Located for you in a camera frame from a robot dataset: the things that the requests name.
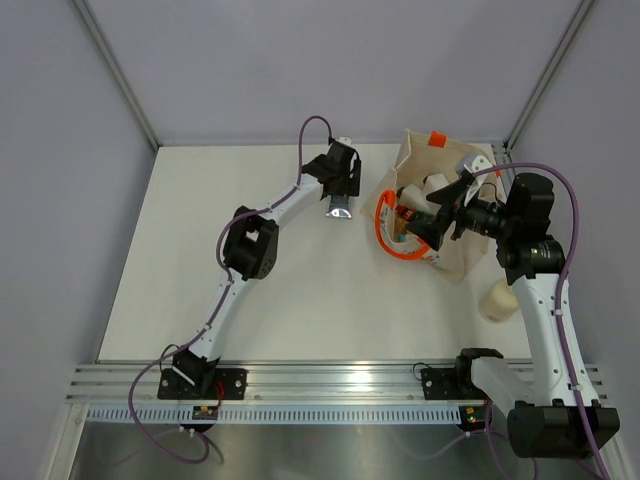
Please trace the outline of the white box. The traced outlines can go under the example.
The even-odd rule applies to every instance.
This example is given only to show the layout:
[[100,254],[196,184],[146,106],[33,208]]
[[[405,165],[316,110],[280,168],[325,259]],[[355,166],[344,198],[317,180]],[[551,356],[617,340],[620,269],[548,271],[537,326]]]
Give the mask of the white box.
[[428,175],[424,179],[423,193],[429,195],[435,191],[441,190],[449,185],[449,181],[442,173],[434,173]]

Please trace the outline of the pink shampoo bottle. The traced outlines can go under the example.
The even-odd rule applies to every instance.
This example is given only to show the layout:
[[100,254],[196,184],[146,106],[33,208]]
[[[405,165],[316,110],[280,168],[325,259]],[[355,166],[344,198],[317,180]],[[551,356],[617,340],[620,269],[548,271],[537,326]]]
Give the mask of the pink shampoo bottle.
[[396,223],[394,227],[394,241],[396,243],[406,243],[413,239],[411,232],[407,230],[406,223]]

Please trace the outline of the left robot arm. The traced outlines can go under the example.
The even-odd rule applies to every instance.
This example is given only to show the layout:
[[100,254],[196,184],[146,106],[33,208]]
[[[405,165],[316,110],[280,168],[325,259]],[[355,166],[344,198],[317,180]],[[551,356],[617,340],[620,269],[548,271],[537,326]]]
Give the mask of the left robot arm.
[[161,371],[162,400],[219,399],[224,377],[217,371],[237,311],[254,285],[273,270],[279,234],[297,215],[329,197],[347,202],[360,191],[361,159],[351,145],[333,140],[326,153],[299,167],[299,178],[264,207],[239,207],[223,228],[218,259],[224,272],[219,291],[195,338],[172,355]]

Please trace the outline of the green dish soap bottle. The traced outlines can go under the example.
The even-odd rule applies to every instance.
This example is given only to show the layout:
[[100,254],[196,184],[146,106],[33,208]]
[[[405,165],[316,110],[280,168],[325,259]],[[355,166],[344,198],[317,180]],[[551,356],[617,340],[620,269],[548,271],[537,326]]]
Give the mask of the green dish soap bottle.
[[434,218],[434,215],[429,212],[420,211],[405,205],[397,205],[395,211],[396,215],[407,223],[422,220],[430,222]]

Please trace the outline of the silver tube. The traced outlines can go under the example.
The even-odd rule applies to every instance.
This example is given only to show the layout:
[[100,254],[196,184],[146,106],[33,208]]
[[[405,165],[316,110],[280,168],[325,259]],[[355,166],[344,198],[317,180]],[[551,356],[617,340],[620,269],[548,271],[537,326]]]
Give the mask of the silver tube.
[[325,216],[327,218],[339,220],[352,219],[351,197],[348,195],[330,195],[328,209]]

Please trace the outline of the cream pump bottle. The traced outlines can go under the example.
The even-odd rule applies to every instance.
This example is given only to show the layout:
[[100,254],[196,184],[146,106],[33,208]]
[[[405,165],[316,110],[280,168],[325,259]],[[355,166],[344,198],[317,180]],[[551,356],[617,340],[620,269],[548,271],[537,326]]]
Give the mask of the cream pump bottle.
[[481,315],[495,323],[503,322],[519,309],[519,302],[505,279],[496,281],[478,302]]

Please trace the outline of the white bottle black cap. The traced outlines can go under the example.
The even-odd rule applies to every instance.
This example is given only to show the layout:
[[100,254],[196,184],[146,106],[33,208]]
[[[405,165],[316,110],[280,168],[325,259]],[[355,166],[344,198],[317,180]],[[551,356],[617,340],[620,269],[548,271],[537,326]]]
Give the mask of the white bottle black cap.
[[409,184],[397,190],[398,204],[421,212],[433,213],[432,205],[426,200],[426,194],[422,188]]

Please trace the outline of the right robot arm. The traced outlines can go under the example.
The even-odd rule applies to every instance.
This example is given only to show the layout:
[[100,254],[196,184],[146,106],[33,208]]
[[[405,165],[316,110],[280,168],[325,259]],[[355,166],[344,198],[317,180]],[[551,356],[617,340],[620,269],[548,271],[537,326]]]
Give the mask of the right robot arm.
[[450,369],[426,367],[426,398],[444,396],[491,401],[506,416],[507,434],[520,458],[594,458],[619,431],[616,409],[602,405],[575,336],[569,305],[569,259],[548,233],[553,183],[536,173],[517,175],[505,202],[478,196],[476,175],[427,195],[438,205],[432,219],[412,221],[410,232],[440,248],[447,232],[492,238],[506,283],[523,316],[534,380],[527,385],[495,349],[465,348]]

